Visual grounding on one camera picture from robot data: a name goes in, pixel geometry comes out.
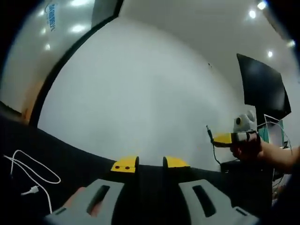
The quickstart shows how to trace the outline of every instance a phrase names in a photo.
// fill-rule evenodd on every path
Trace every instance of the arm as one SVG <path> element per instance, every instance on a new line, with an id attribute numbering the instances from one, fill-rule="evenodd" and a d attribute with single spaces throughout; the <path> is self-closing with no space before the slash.
<path id="1" fill-rule="evenodd" d="M 233 155 L 241 161 L 263 160 L 285 173 L 291 173 L 293 165 L 300 160 L 300 147 L 293 148 L 291 153 L 262 139 L 259 145 L 256 139 L 257 135 L 251 134 L 248 142 L 240 142 L 231 148 Z"/>
<path id="2" fill-rule="evenodd" d="M 293 165 L 300 158 L 300 148 L 292 148 L 291 153 L 290 150 L 281 149 L 262 140 L 261 151 L 258 153 L 257 158 L 283 170 L 285 173 L 290 173 Z"/>

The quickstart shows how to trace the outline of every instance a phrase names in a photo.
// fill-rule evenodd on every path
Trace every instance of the gray plastic part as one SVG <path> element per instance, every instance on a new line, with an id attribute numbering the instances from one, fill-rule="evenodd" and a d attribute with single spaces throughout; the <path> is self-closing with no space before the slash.
<path id="1" fill-rule="evenodd" d="M 193 187 L 201 186 L 216 209 L 216 213 L 206 217 L 203 207 Z M 192 225 L 253 225 L 258 219 L 239 207 L 232 208 L 228 196 L 206 180 L 180 183 L 179 187 L 186 199 Z"/>
<path id="2" fill-rule="evenodd" d="M 247 140 L 247 133 L 246 132 L 237 133 L 236 135 L 237 135 L 237 138 L 238 138 L 238 142 Z"/>
<path id="3" fill-rule="evenodd" d="M 97 217 L 91 217 L 88 213 L 88 209 L 95 201 L 99 191 L 103 190 L 104 186 L 108 186 L 109 189 L 102 200 L 101 210 L 97 214 Z M 82 192 L 75 195 L 71 207 L 59 208 L 52 214 L 46 216 L 46 220 L 53 224 L 110 225 L 113 219 L 114 207 L 123 186 L 123 183 L 96 180 Z"/>
<path id="4" fill-rule="evenodd" d="M 239 115 L 239 118 L 241 119 L 240 124 L 236 123 L 237 118 L 234 119 L 233 132 L 247 132 L 257 129 L 255 114 L 252 110 L 248 110 L 247 114 Z"/>

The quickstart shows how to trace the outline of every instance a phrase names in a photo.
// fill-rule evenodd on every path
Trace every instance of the cable plug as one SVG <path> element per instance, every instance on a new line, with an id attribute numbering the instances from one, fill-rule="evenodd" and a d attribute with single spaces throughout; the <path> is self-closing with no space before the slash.
<path id="1" fill-rule="evenodd" d="M 214 138 L 213 138 L 213 136 L 212 136 L 211 130 L 209 129 L 208 126 L 206 126 L 206 128 L 207 128 L 207 133 L 208 133 L 208 135 L 209 135 L 209 137 L 210 137 L 210 142 L 213 144 Z"/>
<path id="2" fill-rule="evenodd" d="M 21 196 L 28 195 L 28 194 L 34 194 L 36 192 L 38 192 L 38 186 L 33 186 L 32 188 L 30 188 L 29 191 L 21 193 Z"/>

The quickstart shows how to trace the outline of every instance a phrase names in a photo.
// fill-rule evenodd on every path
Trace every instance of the television screen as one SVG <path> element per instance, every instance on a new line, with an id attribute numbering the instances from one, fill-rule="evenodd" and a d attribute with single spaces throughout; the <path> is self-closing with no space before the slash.
<path id="1" fill-rule="evenodd" d="M 291 113 L 290 102 L 281 74 L 266 64 L 237 54 L 243 80 L 244 101 L 256 108 L 257 124 L 264 122 L 264 114 L 278 120 Z"/>

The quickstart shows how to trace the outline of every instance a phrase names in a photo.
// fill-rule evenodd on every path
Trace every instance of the human hand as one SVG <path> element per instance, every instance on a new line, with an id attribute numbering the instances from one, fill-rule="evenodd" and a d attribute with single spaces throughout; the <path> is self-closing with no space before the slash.
<path id="1" fill-rule="evenodd" d="M 253 161 L 256 160 L 262 152 L 261 142 L 262 140 L 257 140 L 260 138 L 256 133 L 250 134 L 248 141 L 242 141 L 230 148 L 233 156 L 241 161 Z"/>

